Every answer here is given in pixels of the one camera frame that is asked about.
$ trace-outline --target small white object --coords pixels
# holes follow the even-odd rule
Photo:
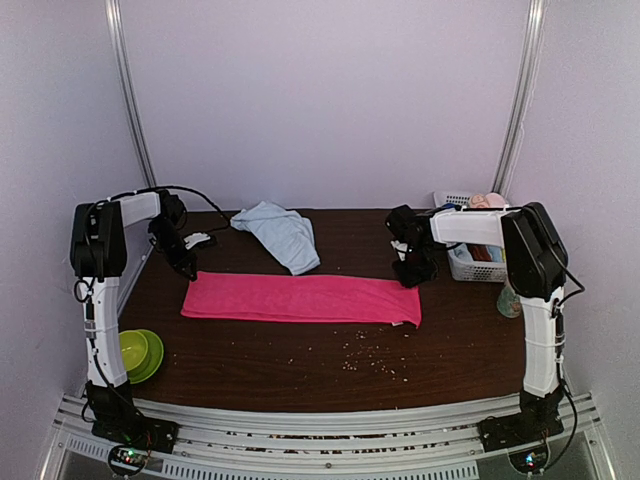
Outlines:
[[[122,226],[125,228],[160,215],[160,196],[156,192],[124,197],[118,201],[122,211]]]
[[[185,248],[191,250],[193,247],[202,242],[208,242],[211,237],[206,233],[196,232],[184,237]]]
[[[409,245],[407,245],[406,243],[402,243],[399,240],[392,240],[391,246],[398,254],[398,258],[400,259],[400,261],[404,262],[404,257],[406,257],[407,248],[409,248]]]

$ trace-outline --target tabletop surface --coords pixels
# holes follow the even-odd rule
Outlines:
[[[300,210],[322,264],[313,274],[393,279],[386,210]],[[220,224],[189,215],[183,232]],[[217,232],[198,251],[206,272],[287,275],[246,232]],[[291,324],[180,315],[188,281],[148,260],[120,319],[165,345],[158,372],[134,396],[180,405],[271,412],[344,412],[450,404],[515,393],[525,366],[522,318],[496,309],[500,284],[456,282],[444,254],[420,286],[422,325]]]

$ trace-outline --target vertical metal pole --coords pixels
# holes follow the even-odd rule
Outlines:
[[[144,138],[142,123],[140,121],[140,112],[136,102],[135,92],[133,90],[133,82],[131,80],[131,71],[129,68],[129,59],[127,57],[127,48],[124,41],[124,31],[122,29],[122,18],[120,17],[120,0],[105,0],[107,9],[107,23],[109,25],[109,33],[111,35],[111,43],[116,56],[118,72],[120,74],[120,86],[127,109],[127,119],[129,121],[129,129],[131,137],[136,149],[138,163],[142,170],[145,183],[148,187],[157,185],[151,159],[149,158],[149,150]]]
[[[529,19],[522,49],[520,74],[516,94],[511,108],[511,118],[502,147],[500,163],[496,171],[492,191],[507,196],[513,178],[522,142],[524,114],[531,98],[532,87],[537,72],[540,46],[542,44],[542,26],[544,24],[546,0],[531,0]]]

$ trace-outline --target cloth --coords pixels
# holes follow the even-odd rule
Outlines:
[[[453,254],[463,262],[473,262],[473,257],[469,253],[469,249],[467,248],[466,243],[458,245],[456,248],[454,248]]]
[[[275,203],[260,202],[235,215],[231,226],[253,233],[291,275],[303,274],[320,265],[311,220],[298,212],[285,210]]]
[[[504,259],[502,258],[502,249],[500,247],[496,247],[495,245],[487,245],[487,251],[491,256],[492,262],[504,263]]]
[[[335,275],[289,277],[198,272],[182,315],[292,323],[399,323],[422,320],[417,288]]]

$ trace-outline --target green bowl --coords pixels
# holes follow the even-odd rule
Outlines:
[[[144,335],[147,342],[149,342],[149,353],[147,355],[149,357],[149,364],[147,368],[139,374],[129,375],[131,385],[150,379],[158,371],[164,358],[164,345],[160,337],[150,330],[138,330],[138,332]]]
[[[120,351],[122,361],[129,377],[144,372],[151,359],[147,337],[137,330],[126,330],[120,333]]]

